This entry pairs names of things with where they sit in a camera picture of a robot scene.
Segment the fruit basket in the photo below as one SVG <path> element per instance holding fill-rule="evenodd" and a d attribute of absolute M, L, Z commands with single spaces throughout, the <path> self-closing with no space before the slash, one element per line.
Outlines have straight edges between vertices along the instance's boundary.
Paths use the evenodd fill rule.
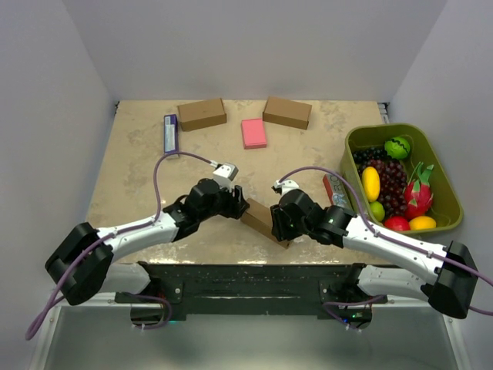
<path fill-rule="evenodd" d="M 392 179 L 395 183 L 402 185 L 404 176 L 399 175 L 405 173 L 407 180 L 414 172 L 416 166 L 419 163 L 425 163 L 426 166 L 433 166 L 433 173 L 430 176 L 429 183 L 430 188 L 433 190 L 434 200 L 431 208 L 426 213 L 428 216 L 433 217 L 436 221 L 436 228 L 425 230 L 409 230 L 401 231 L 402 234 L 430 234 L 440 231 L 446 231 L 458 226 L 462 221 L 463 211 L 459 203 L 454 190 L 452 189 L 450 182 L 437 158 L 437 155 L 431 148 L 430 143 L 426 135 L 415 126 L 408 125 L 406 123 L 395 123 L 389 125 L 379 126 L 365 126 L 358 127 L 351 130 L 346 136 L 345 149 L 342 159 L 340 161 L 340 173 L 342 176 L 353 186 L 356 190 L 359 198 L 362 200 L 364 207 L 366 207 L 367 215 L 372 222 L 381 224 L 378 222 L 372 212 L 370 211 L 370 203 L 365 196 L 363 184 L 361 182 L 360 173 L 361 165 L 357 165 L 354 162 L 353 153 L 362 150 L 368 150 L 372 147 L 376 150 L 382 149 L 383 144 L 393 137 L 403 137 L 407 140 L 411 146 L 411 154 L 402 160 L 394 160 L 394 172 Z M 379 158 L 383 153 L 377 153 L 375 156 Z M 382 181 L 382 186 L 389 185 Z M 357 205 L 354 199 L 354 195 L 348 191 L 348 195 L 354 209 L 357 209 Z M 399 207 L 401 206 L 402 199 L 401 193 L 396 193 L 395 197 L 389 199 L 396 199 L 397 203 L 392 204 L 392 211 L 395 210 L 396 214 L 399 214 Z"/>

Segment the red apple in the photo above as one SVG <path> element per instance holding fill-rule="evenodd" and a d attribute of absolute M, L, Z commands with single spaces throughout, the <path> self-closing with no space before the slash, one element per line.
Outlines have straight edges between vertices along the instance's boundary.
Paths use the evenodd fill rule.
<path fill-rule="evenodd" d="M 393 231 L 407 231 L 411 229 L 407 220 L 401 216 L 393 216 L 384 222 L 387 229 Z"/>

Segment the tabletop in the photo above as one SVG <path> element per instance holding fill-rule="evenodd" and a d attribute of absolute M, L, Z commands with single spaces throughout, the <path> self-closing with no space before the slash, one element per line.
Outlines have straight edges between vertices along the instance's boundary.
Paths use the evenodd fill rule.
<path fill-rule="evenodd" d="M 153 167 L 163 155 L 163 116 L 177 113 L 189 100 L 122 101 L 119 103 L 99 178 L 92 196 L 88 221 L 109 227 L 154 214 Z M 339 168 L 344 138 L 354 127 L 382 124 L 376 102 L 304 101 L 313 106 L 307 130 L 264 123 L 267 148 L 245 150 L 241 120 L 262 117 L 265 100 L 224 100 L 227 123 L 179 132 L 179 148 L 217 162 L 233 163 L 240 172 L 235 184 L 269 207 L 279 201 L 271 189 L 275 180 L 303 166 Z M 164 160 L 158 183 L 163 206 L 189 193 L 198 180 L 212 177 L 213 168 L 181 156 Z M 323 173 L 294 175 L 300 187 L 322 207 L 329 205 Z M 189 237 L 131 254 L 123 263 L 162 264 L 382 264 L 365 253 L 319 245 L 307 236 L 285 249 L 239 220 L 213 217 Z"/>

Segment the pink box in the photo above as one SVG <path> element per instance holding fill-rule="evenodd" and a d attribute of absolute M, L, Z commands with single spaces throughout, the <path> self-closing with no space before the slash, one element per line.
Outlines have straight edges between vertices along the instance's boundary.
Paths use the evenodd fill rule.
<path fill-rule="evenodd" d="M 243 134 L 244 149 L 265 148 L 267 146 L 263 120 L 261 118 L 244 119 L 241 121 L 241 133 Z"/>

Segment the brown box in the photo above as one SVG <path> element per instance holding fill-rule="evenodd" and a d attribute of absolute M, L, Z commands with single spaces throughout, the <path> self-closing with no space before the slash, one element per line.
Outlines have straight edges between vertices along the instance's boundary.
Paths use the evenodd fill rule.
<path fill-rule="evenodd" d="M 226 112 L 221 98 L 182 104 L 178 106 L 178 114 L 179 124 L 183 131 L 198 130 L 226 123 Z"/>
<path fill-rule="evenodd" d="M 263 109 L 263 120 L 306 130 L 310 113 L 310 104 L 269 96 Z"/>
<path fill-rule="evenodd" d="M 275 236 L 272 235 L 272 216 L 270 215 L 270 209 L 251 198 L 247 199 L 246 202 L 250 205 L 250 208 L 241 217 L 241 222 L 272 241 L 275 241 L 281 247 L 288 248 L 290 245 L 288 240 L 277 241 Z"/>

